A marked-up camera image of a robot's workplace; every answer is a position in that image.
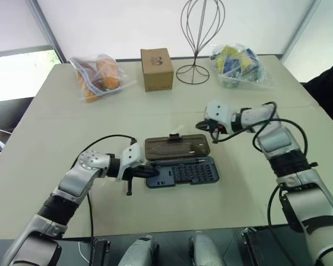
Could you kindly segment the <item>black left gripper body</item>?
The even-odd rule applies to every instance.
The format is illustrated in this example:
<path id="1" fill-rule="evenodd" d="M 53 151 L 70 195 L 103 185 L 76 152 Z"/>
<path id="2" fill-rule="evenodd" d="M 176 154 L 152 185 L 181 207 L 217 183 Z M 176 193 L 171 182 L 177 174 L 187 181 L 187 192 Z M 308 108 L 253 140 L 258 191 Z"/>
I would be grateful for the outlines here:
<path id="1" fill-rule="evenodd" d="M 124 181 L 132 180 L 134 177 L 140 177 L 142 175 L 142 169 L 140 166 L 128 167 L 124 171 Z"/>

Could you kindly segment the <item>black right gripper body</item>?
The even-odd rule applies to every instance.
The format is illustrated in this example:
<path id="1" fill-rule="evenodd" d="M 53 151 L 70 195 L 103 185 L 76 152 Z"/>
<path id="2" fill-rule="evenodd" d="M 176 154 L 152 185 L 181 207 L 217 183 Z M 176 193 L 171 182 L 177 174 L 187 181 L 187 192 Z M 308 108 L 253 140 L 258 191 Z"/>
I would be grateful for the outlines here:
<path id="1" fill-rule="evenodd" d="M 213 119 L 205 119 L 205 128 L 206 131 L 213 133 L 213 132 L 218 132 L 220 134 L 225 133 L 225 127 L 221 125 L 218 121 L 213 120 Z"/>

